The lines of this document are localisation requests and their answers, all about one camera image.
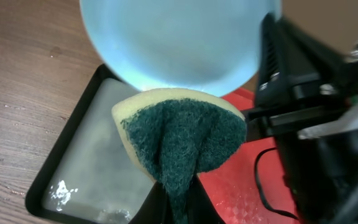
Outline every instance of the red surface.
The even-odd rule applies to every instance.
[[[223,98],[237,109],[245,110],[252,107],[254,94],[238,89]],[[254,161],[260,151],[271,147],[274,147],[273,139],[245,143],[220,168],[201,174],[207,194],[227,224],[298,223],[266,210],[260,201],[254,180]],[[268,152],[260,159],[259,176],[272,207],[295,213],[290,191],[284,186],[283,168],[276,151]]]

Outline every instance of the light blue bowl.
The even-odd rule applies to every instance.
[[[259,66],[260,22],[280,0],[80,0],[106,65],[138,90],[180,87],[223,96]]]

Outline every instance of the cleaning sponge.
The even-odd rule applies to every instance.
[[[185,205],[196,173],[218,168],[244,142],[244,117],[206,93],[150,90],[112,109],[132,162],[168,193],[175,223],[187,223]]]

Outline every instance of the wooden table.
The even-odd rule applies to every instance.
[[[47,223],[24,194],[101,63],[78,0],[0,0],[0,223]]]

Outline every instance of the green scouring pad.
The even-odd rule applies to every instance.
[[[112,109],[129,157],[162,183],[176,224],[186,224],[192,177],[218,168],[244,142],[244,117],[206,93],[167,88],[139,93]]]

